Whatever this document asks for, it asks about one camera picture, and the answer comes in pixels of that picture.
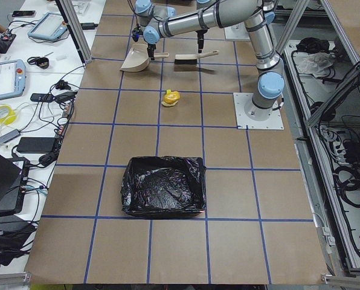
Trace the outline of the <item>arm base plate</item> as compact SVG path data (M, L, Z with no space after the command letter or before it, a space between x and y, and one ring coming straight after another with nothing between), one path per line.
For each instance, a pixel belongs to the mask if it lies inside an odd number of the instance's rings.
M229 41L243 41L249 42L250 38L245 29L245 27L241 26L233 26L233 27L226 27L224 29L225 32L225 39Z
M278 101L272 108L260 109L252 103L253 93L234 92L234 108L238 129L275 130L284 129Z

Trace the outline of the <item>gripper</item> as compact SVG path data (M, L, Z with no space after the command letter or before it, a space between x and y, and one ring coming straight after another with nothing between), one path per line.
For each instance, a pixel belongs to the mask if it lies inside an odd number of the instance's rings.
M202 52L204 48L204 34L206 30L198 30L197 37L198 37L198 52Z

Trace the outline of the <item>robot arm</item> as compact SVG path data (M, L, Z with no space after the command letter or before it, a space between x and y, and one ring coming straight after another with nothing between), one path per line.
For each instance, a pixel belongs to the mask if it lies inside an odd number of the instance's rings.
M177 14L175 8L136 1L133 13L137 25L132 38L140 37L153 57L160 39L192 31L198 34L198 50L203 49L204 33L213 27L226 28L243 23L249 35L259 72L257 92L252 103L259 109L271 109L284 89L283 61L274 47L269 24L274 19L274 1L197 1L196 10Z
M196 31L198 37L198 53L204 48L204 34L217 25L216 4L219 1L196 1L199 29Z

